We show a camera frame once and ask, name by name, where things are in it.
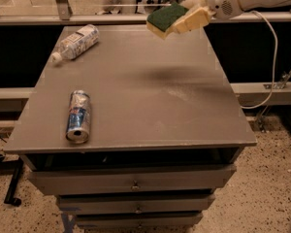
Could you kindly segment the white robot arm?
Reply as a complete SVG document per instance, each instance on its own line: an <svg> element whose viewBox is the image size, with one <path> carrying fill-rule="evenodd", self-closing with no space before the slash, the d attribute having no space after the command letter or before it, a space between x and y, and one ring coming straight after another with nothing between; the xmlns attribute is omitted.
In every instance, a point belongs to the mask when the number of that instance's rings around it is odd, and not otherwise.
<svg viewBox="0 0 291 233"><path fill-rule="evenodd" d="M187 12L172 24L178 34L205 27L213 17L230 19L256 8L291 5L291 0L184 0L180 4Z"/></svg>

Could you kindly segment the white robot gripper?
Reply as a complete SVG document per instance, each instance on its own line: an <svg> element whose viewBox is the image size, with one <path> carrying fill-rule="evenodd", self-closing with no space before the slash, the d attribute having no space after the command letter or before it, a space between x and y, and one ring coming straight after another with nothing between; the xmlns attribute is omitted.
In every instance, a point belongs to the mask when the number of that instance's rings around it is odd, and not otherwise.
<svg viewBox="0 0 291 233"><path fill-rule="evenodd" d="M189 10L173 23L173 31L178 34L207 26L213 15L229 19L243 12L239 0L184 0L180 4L186 9L198 9Z"/></svg>

